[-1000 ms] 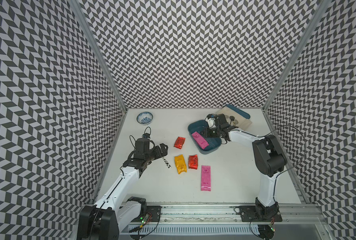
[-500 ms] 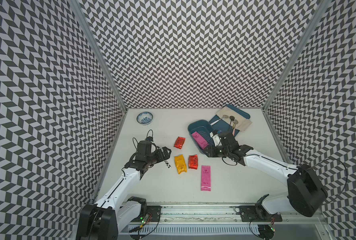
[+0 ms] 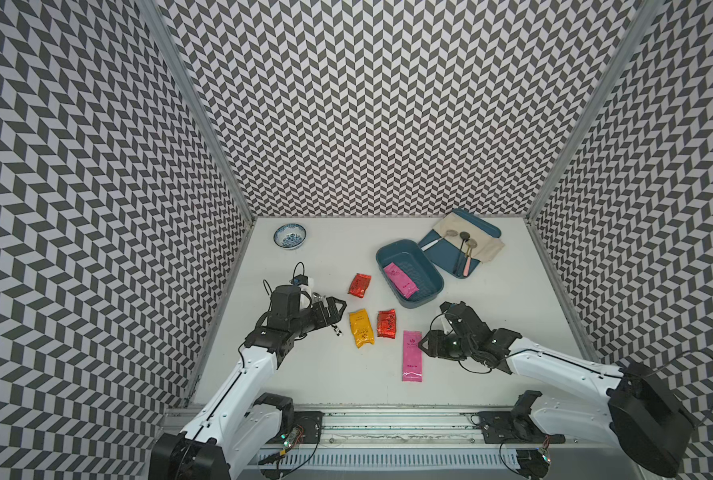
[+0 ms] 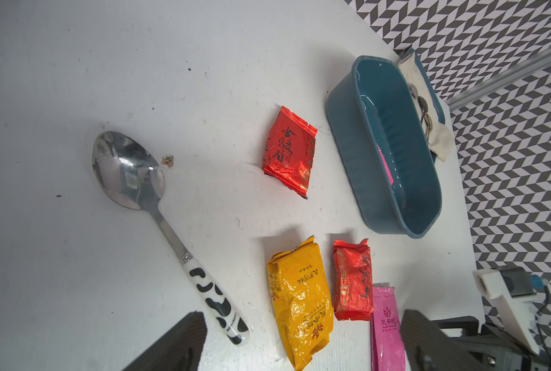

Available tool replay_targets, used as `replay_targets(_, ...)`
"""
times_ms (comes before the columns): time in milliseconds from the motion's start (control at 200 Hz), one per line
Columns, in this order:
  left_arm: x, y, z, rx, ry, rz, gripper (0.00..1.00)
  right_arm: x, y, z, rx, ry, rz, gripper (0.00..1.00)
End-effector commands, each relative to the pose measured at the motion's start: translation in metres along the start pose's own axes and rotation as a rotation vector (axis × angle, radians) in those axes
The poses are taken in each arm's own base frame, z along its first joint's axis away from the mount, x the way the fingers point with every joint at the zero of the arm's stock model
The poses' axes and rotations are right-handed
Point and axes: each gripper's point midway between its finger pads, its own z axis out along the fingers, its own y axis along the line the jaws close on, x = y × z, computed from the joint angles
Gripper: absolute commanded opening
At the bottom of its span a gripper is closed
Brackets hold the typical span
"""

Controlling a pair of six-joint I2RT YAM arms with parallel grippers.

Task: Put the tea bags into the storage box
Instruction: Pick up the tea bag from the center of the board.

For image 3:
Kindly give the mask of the yellow tea bag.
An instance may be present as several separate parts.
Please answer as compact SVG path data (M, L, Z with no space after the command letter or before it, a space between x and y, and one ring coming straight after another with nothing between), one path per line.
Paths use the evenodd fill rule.
M350 331L354 336L357 348L362 348L366 344L374 344L373 329L365 309L350 313Z

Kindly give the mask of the long pink tea bag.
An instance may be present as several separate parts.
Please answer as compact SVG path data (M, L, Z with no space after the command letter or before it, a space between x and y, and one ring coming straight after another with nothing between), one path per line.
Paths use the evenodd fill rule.
M402 346L402 380L404 382L422 382L422 351L419 348L422 333L404 331Z

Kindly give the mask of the red tea bag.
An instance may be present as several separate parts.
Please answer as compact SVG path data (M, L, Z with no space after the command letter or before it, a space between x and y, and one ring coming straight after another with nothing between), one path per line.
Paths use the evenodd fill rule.
M354 279L352 279L352 283L350 283L350 288L348 288L348 294L357 298L364 298L366 291L370 286L370 283L370 275L358 273L354 275Z
M394 309L378 312L377 334L380 338L394 339L396 336L396 312Z

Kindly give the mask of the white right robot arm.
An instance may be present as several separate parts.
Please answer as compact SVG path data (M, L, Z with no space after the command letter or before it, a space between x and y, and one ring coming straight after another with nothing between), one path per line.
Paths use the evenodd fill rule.
M463 302L442 303L437 317L442 328L430 328L418 344L427 357L457 364L472 360L485 374L539 380L570 396L561 400L526 390L508 412L476 413L485 443L519 447L513 473L544 478L550 446L578 439L617 447L661 478L677 476L698 420L650 367L600 364L513 330L491 329Z

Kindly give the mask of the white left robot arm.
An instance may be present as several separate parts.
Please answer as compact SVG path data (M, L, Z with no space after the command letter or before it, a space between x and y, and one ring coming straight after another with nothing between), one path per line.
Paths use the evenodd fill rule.
M240 360L216 394L176 434L164 433L150 453L150 479L236 479L260 448L294 428L292 398L269 394L296 342L342 321L348 304L307 285L270 293L270 306L238 347Z

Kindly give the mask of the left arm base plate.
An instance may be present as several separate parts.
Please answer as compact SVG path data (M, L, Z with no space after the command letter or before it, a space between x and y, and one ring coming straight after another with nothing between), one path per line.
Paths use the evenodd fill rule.
M268 440L268 445L314 445L320 443L324 427L324 412L300 411L294 413L292 420L282 423L282 429L276 437Z

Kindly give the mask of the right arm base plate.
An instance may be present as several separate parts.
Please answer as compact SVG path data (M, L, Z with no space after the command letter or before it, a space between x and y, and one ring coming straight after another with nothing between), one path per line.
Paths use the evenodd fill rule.
M566 442L564 435L542 432L527 416L514 416L506 411L480 411L473 414L471 419L487 445L501 442L553 445Z

